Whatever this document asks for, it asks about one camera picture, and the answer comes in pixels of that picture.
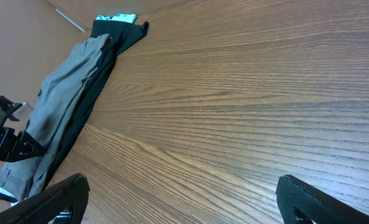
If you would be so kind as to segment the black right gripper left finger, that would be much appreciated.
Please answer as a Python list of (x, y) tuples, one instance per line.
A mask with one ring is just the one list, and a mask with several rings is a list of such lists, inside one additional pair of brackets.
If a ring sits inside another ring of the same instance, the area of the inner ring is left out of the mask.
[(90, 187), (80, 173), (0, 213), (0, 224), (82, 222)]

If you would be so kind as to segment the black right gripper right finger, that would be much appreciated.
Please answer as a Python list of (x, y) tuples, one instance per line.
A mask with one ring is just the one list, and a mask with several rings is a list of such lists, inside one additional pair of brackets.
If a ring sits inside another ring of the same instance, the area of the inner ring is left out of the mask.
[(369, 215), (292, 175), (279, 178), (276, 196), (285, 224), (369, 224)]

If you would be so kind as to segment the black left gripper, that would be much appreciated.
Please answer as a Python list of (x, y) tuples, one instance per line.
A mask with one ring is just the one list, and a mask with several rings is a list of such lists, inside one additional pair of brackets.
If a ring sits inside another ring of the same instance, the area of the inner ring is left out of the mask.
[(29, 133), (20, 131), (16, 136), (14, 132), (12, 128), (0, 128), (0, 161), (17, 162), (44, 156), (46, 149)]

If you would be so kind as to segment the grey shorts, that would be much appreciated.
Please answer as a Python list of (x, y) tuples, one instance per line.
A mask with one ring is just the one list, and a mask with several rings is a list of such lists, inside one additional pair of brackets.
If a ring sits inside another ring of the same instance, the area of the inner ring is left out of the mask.
[(110, 35), (103, 34), (76, 43), (65, 61), (42, 82), (26, 131), (46, 152), (43, 156), (5, 163), (0, 168), (2, 192), (21, 201), (42, 190), (63, 133), (109, 41)]

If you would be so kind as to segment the black garment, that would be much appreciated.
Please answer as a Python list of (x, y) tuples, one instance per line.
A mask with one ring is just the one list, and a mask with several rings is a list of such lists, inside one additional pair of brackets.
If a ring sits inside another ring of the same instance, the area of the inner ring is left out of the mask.
[(79, 101), (74, 108), (72, 117), (63, 132), (62, 141), (57, 148), (57, 155), (45, 176), (45, 184), (51, 181), (54, 173), (70, 152), (82, 128), (91, 115), (93, 107), (102, 92), (111, 72), (114, 69), (119, 54), (147, 36), (149, 23), (141, 25), (120, 21), (94, 20), (91, 36), (109, 34), (110, 40), (103, 47), (97, 62), (96, 72), (90, 77)]

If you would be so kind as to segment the light blue shirt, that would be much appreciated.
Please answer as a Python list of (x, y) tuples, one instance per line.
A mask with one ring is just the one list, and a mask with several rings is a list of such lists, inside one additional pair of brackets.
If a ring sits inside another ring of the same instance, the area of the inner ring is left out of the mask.
[(96, 20), (99, 21), (118, 21), (118, 22), (127, 22), (130, 24), (133, 24), (136, 19), (137, 19), (136, 14), (116, 14), (113, 16), (98, 15), (96, 18)]

